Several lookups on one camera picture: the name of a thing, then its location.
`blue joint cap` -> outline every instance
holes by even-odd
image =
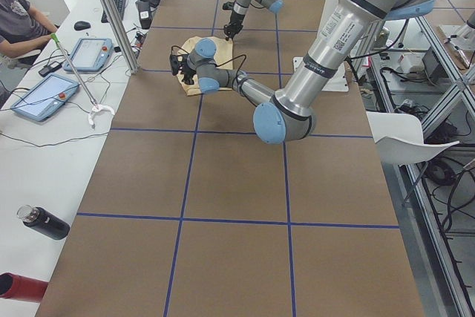
[[[416,16],[423,16],[429,14],[436,0],[425,1],[421,4],[413,5],[412,7],[403,7],[401,9],[390,11],[384,20],[401,20],[415,18]]]
[[[272,11],[274,14],[277,14],[279,11],[281,11],[283,5],[284,2],[282,0],[277,0],[272,3],[272,5],[269,7],[269,10]]]
[[[282,113],[270,102],[261,103],[252,118],[258,137],[267,144],[281,144],[285,140],[286,128]]]
[[[209,77],[201,77],[198,79],[198,85],[200,86],[200,91],[203,94],[215,93],[220,90],[220,84],[216,79]]]
[[[194,49],[198,55],[212,59],[216,53],[216,44],[211,39],[201,39]]]

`person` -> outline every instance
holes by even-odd
[[[27,0],[0,0],[0,53],[14,58],[42,50],[57,27]]]

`tablet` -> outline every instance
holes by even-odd
[[[76,93],[79,83],[51,73],[31,88],[10,109],[28,119],[41,122],[51,117]]]
[[[78,72],[97,72],[107,62],[113,50],[111,39],[99,37],[82,38],[74,45],[70,58]],[[72,72],[70,65],[65,62],[65,71]]]

